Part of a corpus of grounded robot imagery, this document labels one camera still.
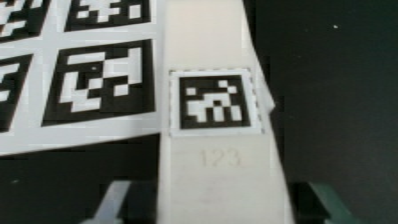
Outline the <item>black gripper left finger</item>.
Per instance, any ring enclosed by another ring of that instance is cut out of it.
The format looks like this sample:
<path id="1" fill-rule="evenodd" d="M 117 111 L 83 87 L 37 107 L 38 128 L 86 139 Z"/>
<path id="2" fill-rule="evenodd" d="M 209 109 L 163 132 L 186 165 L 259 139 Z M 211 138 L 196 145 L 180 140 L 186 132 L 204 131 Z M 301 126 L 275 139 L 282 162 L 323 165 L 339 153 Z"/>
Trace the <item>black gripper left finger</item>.
<path id="1" fill-rule="evenodd" d="M 79 224 L 156 224 L 156 196 L 154 181 L 115 180 L 93 216 Z"/>

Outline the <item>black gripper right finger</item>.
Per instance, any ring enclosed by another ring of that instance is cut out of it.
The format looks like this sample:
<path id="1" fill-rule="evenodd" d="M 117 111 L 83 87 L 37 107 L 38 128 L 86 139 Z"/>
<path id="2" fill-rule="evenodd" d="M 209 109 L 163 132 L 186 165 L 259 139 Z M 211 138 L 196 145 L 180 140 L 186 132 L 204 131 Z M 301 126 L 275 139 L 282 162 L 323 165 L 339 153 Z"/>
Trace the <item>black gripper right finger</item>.
<path id="1" fill-rule="evenodd" d="M 296 224 L 355 224 L 355 217 L 326 184 L 294 182 L 289 194 Z"/>

